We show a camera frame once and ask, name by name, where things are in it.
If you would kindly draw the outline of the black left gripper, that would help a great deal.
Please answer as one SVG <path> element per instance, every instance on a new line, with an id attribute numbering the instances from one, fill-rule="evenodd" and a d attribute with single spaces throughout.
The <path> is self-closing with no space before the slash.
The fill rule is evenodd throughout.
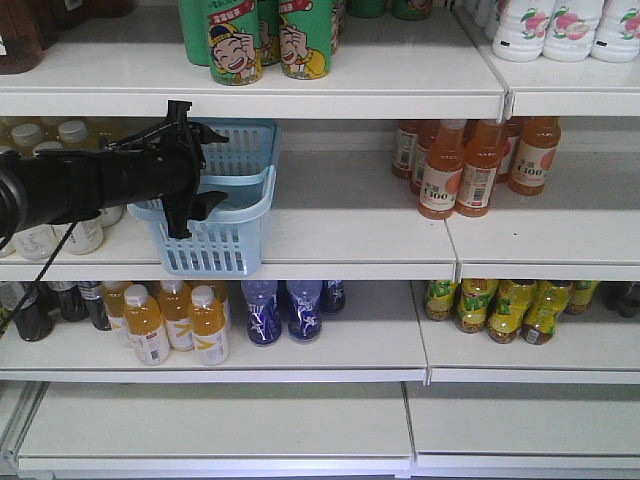
<path id="1" fill-rule="evenodd" d="M 188 221 L 205 221 L 228 198 L 224 191 L 197 194 L 204 161 L 201 145 L 226 144 L 229 138 L 205 123 L 190 121 L 191 106 L 189 101 L 169 100 L 165 119 L 151 133 L 158 164 L 166 168 L 160 199 L 170 238 L 190 238 Z"/>

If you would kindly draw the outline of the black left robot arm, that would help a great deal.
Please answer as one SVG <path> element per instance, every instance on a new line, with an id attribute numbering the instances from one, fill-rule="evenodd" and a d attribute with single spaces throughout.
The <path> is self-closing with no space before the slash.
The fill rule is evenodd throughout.
<path id="1" fill-rule="evenodd" d="M 1 156 L 1 235 L 42 224 L 96 218 L 104 208 L 158 199 L 168 233 L 185 239 L 190 220 L 203 221 L 226 199 L 201 193 L 203 146 L 227 137 L 188 119 L 187 101 L 168 103 L 161 122 L 97 150 L 49 149 L 34 158 L 15 151 Z"/>

